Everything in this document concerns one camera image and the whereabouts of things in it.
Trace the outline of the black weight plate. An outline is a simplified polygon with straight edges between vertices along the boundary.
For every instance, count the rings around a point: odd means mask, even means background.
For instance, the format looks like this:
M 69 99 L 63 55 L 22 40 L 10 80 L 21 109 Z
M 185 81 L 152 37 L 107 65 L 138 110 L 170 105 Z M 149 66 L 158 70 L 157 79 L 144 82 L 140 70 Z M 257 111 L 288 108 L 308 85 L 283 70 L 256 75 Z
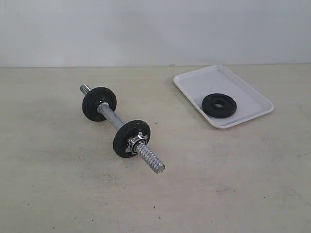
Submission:
M 145 144 L 148 144 L 151 137 L 151 130 L 149 125 L 143 120 L 129 121 L 117 131 L 113 141 L 113 149 L 119 157 L 131 158 L 137 155 L 131 149 L 128 139 L 138 136 L 138 133 L 143 134 Z
M 114 112 L 117 106 L 117 99 L 112 90 L 106 87 L 96 87 L 85 93 L 82 102 L 82 111 L 86 118 L 91 121 L 100 122 L 106 118 L 97 109 L 102 102 L 107 102 Z
M 214 118 L 228 118 L 235 114 L 237 105 L 235 100 L 228 95 L 212 93 L 202 100 L 202 110 Z

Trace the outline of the chrome star collar nut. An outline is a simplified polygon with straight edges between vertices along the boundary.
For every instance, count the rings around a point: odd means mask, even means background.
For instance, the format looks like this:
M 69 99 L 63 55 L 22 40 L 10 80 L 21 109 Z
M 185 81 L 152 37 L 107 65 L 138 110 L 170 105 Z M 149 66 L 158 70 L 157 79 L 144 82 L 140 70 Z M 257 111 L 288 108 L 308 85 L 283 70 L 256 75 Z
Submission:
M 128 144 L 127 147 L 125 149 L 126 153 L 130 153 L 130 154 L 136 154 L 136 147 L 138 146 L 138 144 L 145 144 L 146 143 L 146 137 L 143 135 L 142 132 L 138 132 L 138 134 L 136 136 L 130 137 L 127 140 Z

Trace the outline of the white rectangular plastic tray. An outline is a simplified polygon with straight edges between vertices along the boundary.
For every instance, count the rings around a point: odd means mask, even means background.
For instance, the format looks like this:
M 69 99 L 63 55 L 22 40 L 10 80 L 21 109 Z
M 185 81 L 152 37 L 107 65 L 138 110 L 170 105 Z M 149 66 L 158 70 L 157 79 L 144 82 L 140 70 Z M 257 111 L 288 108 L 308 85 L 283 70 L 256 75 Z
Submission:
M 174 84 L 214 127 L 227 129 L 273 111 L 274 105 L 242 78 L 222 65 L 212 65 L 179 74 Z M 222 93 L 233 98 L 237 105 L 234 115 L 214 118 L 202 110 L 202 100 L 212 93 Z

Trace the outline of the chrome threaded dumbbell bar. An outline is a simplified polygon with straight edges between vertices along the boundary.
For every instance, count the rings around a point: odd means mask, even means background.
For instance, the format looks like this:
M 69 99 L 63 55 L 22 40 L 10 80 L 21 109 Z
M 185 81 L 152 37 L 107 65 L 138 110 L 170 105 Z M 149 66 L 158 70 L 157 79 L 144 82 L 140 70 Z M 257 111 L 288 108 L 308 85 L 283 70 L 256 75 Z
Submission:
M 84 96 L 90 89 L 91 88 L 87 84 L 82 84 L 80 86 L 80 91 Z M 97 111 L 102 114 L 117 131 L 125 124 L 119 116 L 111 110 L 107 102 L 102 102 L 98 106 Z M 156 174 L 160 174 L 165 170 L 164 163 L 148 148 L 147 144 L 138 144 L 136 152 Z

